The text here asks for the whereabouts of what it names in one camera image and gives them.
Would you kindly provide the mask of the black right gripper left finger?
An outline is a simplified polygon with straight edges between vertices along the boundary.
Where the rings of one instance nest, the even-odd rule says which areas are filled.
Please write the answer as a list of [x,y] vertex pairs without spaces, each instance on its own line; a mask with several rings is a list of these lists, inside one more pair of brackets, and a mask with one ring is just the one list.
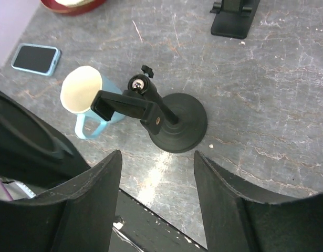
[[121,170],[115,150],[36,197],[0,200],[0,251],[108,251]]

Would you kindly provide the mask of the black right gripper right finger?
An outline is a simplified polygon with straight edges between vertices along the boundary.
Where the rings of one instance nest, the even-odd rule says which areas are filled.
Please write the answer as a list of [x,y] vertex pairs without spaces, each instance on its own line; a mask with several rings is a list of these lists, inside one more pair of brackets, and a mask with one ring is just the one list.
[[209,251],[323,251],[323,192],[278,194],[199,151],[194,176]]

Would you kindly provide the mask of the black phone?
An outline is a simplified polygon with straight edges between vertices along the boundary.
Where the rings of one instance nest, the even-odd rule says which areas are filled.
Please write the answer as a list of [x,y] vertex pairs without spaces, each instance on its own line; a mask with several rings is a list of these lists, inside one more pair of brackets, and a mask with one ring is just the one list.
[[0,176],[52,188],[88,169],[67,137],[0,91]]

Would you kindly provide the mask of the black round-base phone holder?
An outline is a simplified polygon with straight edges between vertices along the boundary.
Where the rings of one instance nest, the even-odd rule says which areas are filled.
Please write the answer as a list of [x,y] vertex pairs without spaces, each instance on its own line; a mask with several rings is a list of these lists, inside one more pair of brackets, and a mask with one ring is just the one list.
[[105,121],[114,113],[139,119],[152,142],[170,153],[195,148],[204,138],[208,118],[203,105],[186,93],[161,97],[152,82],[152,68],[143,65],[142,74],[133,76],[123,94],[98,91],[91,109]]

